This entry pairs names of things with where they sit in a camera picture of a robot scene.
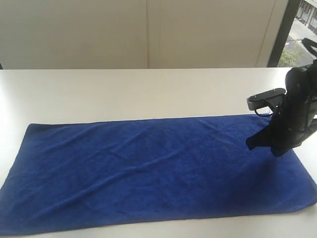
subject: building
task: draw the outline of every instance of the building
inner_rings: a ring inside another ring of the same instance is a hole
[[[301,0],[296,18],[317,35],[317,0]]]

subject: greenery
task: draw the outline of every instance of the greenery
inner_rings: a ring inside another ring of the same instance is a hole
[[[304,50],[296,43],[294,47],[284,47],[278,67],[298,67],[304,57]]]

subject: towel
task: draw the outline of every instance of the towel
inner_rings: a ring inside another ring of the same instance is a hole
[[[0,235],[294,212],[317,185],[293,151],[249,151],[255,115],[31,124],[0,190]]]

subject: tabletop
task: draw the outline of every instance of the tabletop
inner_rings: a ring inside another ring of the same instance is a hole
[[[30,123],[250,114],[246,98],[285,87],[289,68],[0,70],[0,186]],[[295,149],[317,181],[317,133]],[[193,219],[40,234],[37,238],[315,238],[317,206],[290,214]]]

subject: microfiber towel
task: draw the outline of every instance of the microfiber towel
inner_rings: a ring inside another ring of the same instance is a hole
[[[0,190],[0,235],[294,212],[317,186],[293,151],[249,151],[254,115],[31,124]]]

